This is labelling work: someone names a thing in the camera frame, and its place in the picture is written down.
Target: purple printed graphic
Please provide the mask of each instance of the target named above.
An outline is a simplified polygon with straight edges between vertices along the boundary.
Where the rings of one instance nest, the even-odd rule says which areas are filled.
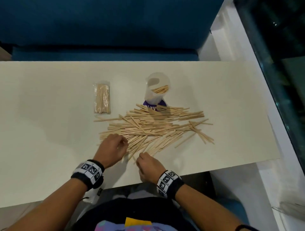
[[[143,105],[144,105],[144,106],[147,106],[147,107],[149,107],[149,108],[151,108],[151,109],[153,109],[153,110],[155,110],[155,111],[158,112],[158,110],[156,109],[156,106],[157,106],[157,105],[149,104],[149,103],[146,102],[146,101],[144,101]],[[167,107],[167,105],[166,105],[166,103],[164,102],[164,100],[161,100],[161,101],[158,103],[158,105]]]

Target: pile of wooden sticks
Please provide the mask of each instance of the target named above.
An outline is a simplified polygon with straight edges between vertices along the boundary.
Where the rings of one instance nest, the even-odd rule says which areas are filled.
[[[157,94],[164,94],[165,92],[168,91],[168,85],[165,85],[165,86],[162,86],[162,87],[158,87],[156,89],[152,89],[152,91],[154,93],[157,93]]]
[[[110,123],[108,131],[100,133],[100,140],[104,140],[109,134],[113,133],[126,137],[129,143],[127,150],[128,160],[134,158],[134,154],[137,152],[148,152],[151,156],[154,156],[181,139],[183,134],[188,131],[192,131],[194,134],[178,143],[175,148],[195,134],[198,134],[205,144],[206,142],[214,144],[214,139],[196,128],[199,124],[213,124],[205,123],[208,119],[199,122],[191,121],[191,119],[204,117],[203,111],[189,112],[189,108],[164,107],[160,105],[157,105],[158,111],[155,111],[144,105],[137,104],[137,106],[139,109],[130,110],[125,116],[119,115],[118,118],[113,119],[98,117],[99,119],[94,121],[122,120],[123,123]],[[188,123],[183,125],[173,124],[173,121],[184,120],[188,120]]]

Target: yellow patch on shirt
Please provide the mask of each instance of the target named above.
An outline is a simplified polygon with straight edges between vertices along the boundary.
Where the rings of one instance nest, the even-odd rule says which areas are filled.
[[[138,225],[152,225],[152,223],[151,223],[151,221],[141,221],[141,220],[133,219],[130,217],[126,217],[125,227],[138,226]]]

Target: black wristband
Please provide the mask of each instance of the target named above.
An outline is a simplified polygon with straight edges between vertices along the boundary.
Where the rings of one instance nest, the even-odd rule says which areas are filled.
[[[157,183],[157,192],[166,198],[175,199],[179,188],[184,185],[183,180],[173,171],[165,171]]]
[[[77,178],[87,185],[87,191],[102,185],[104,166],[96,160],[87,160],[81,163],[72,173],[71,178]]]

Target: clear plastic packaging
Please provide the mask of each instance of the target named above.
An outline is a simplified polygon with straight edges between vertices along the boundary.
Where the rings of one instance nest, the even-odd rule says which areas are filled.
[[[109,82],[105,81],[94,84],[94,113],[111,113],[109,89]]]
[[[170,79],[162,72],[155,72],[146,78],[146,92],[144,99],[152,105],[157,105],[168,93]]]

